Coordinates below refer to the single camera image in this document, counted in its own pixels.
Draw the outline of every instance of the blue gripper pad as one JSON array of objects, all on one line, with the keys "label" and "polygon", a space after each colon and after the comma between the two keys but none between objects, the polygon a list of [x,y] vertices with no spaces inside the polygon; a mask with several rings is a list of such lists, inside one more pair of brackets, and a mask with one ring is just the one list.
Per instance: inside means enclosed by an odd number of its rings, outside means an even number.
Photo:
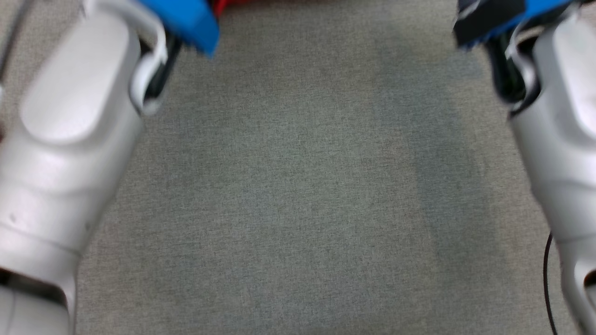
[{"label": "blue gripper pad", "polygon": [[[471,48],[516,27],[524,20],[547,13],[571,1],[480,0],[474,11],[455,23],[457,44],[460,47]],[[460,0],[460,5],[463,3],[466,7],[470,6],[470,1]]]},{"label": "blue gripper pad", "polygon": [[211,56],[219,40],[218,22],[205,0],[139,0],[186,44]]}]

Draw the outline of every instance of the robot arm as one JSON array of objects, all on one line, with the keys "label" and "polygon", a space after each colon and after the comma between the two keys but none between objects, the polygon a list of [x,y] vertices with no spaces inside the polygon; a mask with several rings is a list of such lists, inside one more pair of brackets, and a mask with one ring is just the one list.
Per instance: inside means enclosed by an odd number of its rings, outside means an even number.
[{"label": "robot arm", "polygon": [[[153,50],[142,52],[137,31]],[[0,147],[0,334],[75,333],[79,261],[141,115],[159,107],[172,49],[179,43],[141,4],[88,1],[25,93]]]},{"label": "robot arm", "polygon": [[[511,103],[532,191],[558,246],[567,304],[578,329],[596,334],[596,32],[577,2],[539,1],[481,1],[455,33],[460,45],[484,44],[491,56],[495,88]],[[483,19],[503,5],[502,16]]]}]

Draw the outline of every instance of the gray fabric surface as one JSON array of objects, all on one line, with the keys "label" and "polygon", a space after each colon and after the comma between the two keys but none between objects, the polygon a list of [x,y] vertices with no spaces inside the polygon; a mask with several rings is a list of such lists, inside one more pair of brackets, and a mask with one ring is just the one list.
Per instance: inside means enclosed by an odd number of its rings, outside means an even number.
[{"label": "gray fabric surface", "polygon": [[[0,2],[1,27],[15,6]],[[456,7],[228,12],[216,57],[185,51],[147,119],[80,268],[78,333],[548,333],[547,226],[486,57],[454,48]],[[76,15],[36,4],[5,127]],[[573,334],[557,263],[555,321]]]}]

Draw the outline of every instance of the red object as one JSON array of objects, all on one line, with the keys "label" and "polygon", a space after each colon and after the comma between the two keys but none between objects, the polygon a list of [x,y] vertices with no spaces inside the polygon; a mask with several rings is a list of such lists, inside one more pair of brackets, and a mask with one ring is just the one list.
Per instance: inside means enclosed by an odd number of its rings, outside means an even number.
[{"label": "red object", "polygon": [[250,0],[215,0],[213,1],[213,12],[215,16],[219,17],[224,12],[224,9],[233,4],[243,4]]}]

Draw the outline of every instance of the black cable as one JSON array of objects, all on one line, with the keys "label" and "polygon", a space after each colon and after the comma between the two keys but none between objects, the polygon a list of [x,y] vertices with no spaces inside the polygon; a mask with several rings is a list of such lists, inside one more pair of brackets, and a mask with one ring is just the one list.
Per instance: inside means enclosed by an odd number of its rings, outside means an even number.
[{"label": "black cable", "polygon": [[23,0],[23,3],[17,11],[17,15],[14,17],[13,23],[8,28],[6,40],[0,50],[0,83],[4,82],[14,44],[16,43],[18,33],[21,31],[25,17],[27,16],[33,1],[34,0]]},{"label": "black cable", "polygon": [[548,254],[551,250],[552,233],[548,235],[547,246],[544,249],[544,264],[542,267],[542,281],[544,282],[544,300],[547,303],[548,320],[551,323],[551,330],[553,335],[557,335],[555,328],[555,321],[552,318],[551,299],[548,295]]}]

